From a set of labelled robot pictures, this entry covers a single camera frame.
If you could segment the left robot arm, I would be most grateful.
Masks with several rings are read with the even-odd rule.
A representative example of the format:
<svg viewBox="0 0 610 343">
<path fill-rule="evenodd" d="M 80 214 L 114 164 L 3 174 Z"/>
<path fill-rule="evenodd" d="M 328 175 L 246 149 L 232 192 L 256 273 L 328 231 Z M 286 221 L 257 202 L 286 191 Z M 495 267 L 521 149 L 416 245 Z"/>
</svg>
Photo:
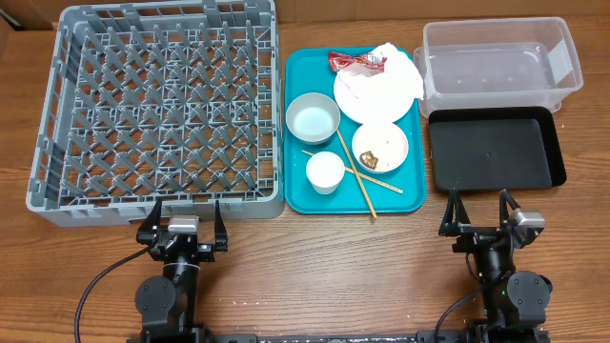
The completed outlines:
<svg viewBox="0 0 610 343">
<path fill-rule="evenodd" d="M 176 215 L 161 223 L 162 202 L 139 226 L 136 241 L 147 247 L 155 261 L 163 263 L 162 274 L 146 279 L 135 294 L 135 307 L 142 316 L 142 342 L 213 342 L 212 332 L 195 322 L 200 265 L 213 262 L 216 252 L 228 250 L 228 235 L 214 205 L 214 242 L 198 241 L 199 217 Z"/>
</svg>

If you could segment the white cup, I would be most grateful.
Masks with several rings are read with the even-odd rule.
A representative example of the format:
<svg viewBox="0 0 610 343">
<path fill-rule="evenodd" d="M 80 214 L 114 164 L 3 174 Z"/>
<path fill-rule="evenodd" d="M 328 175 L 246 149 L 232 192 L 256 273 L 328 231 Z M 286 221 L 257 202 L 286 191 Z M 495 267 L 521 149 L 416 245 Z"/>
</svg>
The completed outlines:
<svg viewBox="0 0 610 343">
<path fill-rule="evenodd" d="M 322 151 L 310 157 L 306 164 L 306 177 L 314 190 L 330 194 L 336 190 L 345 174 L 342 159 L 335 153 Z"/>
</svg>

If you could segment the grey bowl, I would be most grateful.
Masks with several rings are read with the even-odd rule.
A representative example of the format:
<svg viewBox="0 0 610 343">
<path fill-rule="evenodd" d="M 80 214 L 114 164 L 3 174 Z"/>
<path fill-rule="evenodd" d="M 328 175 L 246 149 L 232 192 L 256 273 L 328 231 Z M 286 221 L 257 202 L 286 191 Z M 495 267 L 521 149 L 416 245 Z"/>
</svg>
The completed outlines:
<svg viewBox="0 0 610 343">
<path fill-rule="evenodd" d="M 337 131 L 341 113 L 335 100 L 319 92 L 299 95 L 286 110 L 289 132 L 300 141 L 318 145 Z"/>
</svg>

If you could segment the brown food scrap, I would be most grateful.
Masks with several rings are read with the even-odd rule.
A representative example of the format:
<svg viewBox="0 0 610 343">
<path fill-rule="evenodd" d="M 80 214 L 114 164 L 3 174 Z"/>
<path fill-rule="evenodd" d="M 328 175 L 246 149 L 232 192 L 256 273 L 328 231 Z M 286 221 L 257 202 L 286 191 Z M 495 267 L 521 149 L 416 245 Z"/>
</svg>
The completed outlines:
<svg viewBox="0 0 610 343">
<path fill-rule="evenodd" d="M 378 164 L 378 158 L 373 155 L 371 151 L 365 151 L 359 156 L 359 162 L 362 166 L 375 170 Z"/>
</svg>

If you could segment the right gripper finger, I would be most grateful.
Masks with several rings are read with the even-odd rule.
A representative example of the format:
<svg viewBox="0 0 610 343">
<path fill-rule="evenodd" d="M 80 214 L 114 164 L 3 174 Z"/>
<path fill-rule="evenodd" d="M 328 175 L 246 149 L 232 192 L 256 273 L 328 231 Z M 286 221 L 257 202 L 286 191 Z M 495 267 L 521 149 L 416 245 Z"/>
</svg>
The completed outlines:
<svg viewBox="0 0 610 343">
<path fill-rule="evenodd" d="M 460 236 L 470 227 L 471 221 L 461 201 L 459 192 L 457 189 L 451 189 L 438 234 L 440 236 Z"/>
<path fill-rule="evenodd" d="M 499 192 L 499 224 L 502 227 L 516 226 L 519 210 L 520 205 L 507 189 Z"/>
</svg>

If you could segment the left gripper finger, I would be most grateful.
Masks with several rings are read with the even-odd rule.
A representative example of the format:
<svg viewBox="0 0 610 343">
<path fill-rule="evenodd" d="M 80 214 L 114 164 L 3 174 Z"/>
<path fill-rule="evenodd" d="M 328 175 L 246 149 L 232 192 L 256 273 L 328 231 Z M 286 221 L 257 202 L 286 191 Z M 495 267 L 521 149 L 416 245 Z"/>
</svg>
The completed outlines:
<svg viewBox="0 0 610 343">
<path fill-rule="evenodd" d="M 228 243 L 227 230 L 220 212 L 220 203 L 218 200 L 215 201 L 214 205 L 214 243 Z"/>
<path fill-rule="evenodd" d="M 141 232 L 153 232 L 160 225 L 162 213 L 162 200 L 157 199 L 152 210 L 140 225 Z"/>
</svg>

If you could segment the red snack wrapper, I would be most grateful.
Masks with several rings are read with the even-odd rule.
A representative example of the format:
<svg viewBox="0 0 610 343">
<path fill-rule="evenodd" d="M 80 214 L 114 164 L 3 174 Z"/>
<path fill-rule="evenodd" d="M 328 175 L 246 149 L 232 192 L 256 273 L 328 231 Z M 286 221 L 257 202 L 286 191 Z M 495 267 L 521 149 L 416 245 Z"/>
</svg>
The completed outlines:
<svg viewBox="0 0 610 343">
<path fill-rule="evenodd" d="M 361 66 L 368 71 L 383 72 L 387 58 L 374 55 L 371 52 L 361 55 L 349 55 L 337 51 L 330 51 L 328 53 L 328 60 L 331 69 L 335 72 L 339 72 L 352 65 Z"/>
</svg>

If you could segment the white napkin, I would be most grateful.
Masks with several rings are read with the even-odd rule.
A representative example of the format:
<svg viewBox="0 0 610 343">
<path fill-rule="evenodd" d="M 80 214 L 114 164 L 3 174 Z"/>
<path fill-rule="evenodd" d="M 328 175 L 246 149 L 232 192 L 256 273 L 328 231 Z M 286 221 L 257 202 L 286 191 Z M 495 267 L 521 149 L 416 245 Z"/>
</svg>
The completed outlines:
<svg viewBox="0 0 610 343">
<path fill-rule="evenodd" d="M 396 99 L 423 98 L 423 78 L 405 52 L 386 43 L 373 49 L 371 54 L 374 57 L 385 58 L 383 72 L 371 77 L 371 85 L 376 91 Z"/>
</svg>

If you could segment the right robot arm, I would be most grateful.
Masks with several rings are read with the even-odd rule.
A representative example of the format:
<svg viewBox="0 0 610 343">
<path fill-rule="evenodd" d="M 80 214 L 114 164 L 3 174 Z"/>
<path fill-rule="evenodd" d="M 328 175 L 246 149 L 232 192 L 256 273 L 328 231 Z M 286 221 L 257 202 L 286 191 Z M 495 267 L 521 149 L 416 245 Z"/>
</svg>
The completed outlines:
<svg viewBox="0 0 610 343">
<path fill-rule="evenodd" d="M 458 190 L 449 192 L 438 234 L 454 237 L 454 253 L 465 255 L 469 273 L 478 287 L 451 305 L 439 318 L 432 338 L 436 342 L 548 342 L 539 325 L 553 290 L 552 282 L 536 272 L 519 272 L 516 250 L 532 244 L 543 232 L 540 212 L 526 211 L 507 191 L 499 193 L 499 224 L 474 226 Z M 441 327 L 457 308 L 481 296 L 485 317 L 466 324 L 464 331 L 449 333 Z"/>
</svg>

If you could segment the small pink bowl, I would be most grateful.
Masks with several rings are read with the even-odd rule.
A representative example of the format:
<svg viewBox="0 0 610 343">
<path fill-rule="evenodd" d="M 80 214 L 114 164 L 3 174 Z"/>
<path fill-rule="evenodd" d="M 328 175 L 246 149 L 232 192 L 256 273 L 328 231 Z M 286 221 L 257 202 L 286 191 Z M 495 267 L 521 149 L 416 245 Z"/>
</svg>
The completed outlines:
<svg viewBox="0 0 610 343">
<path fill-rule="evenodd" d="M 359 156 L 371 151 L 378 158 L 375 170 L 361 165 Z M 386 173 L 396 170 L 409 154 L 409 141 L 404 131 L 394 123 L 367 123 L 361 125 L 352 138 L 352 152 L 358 165 L 367 172 Z"/>
</svg>

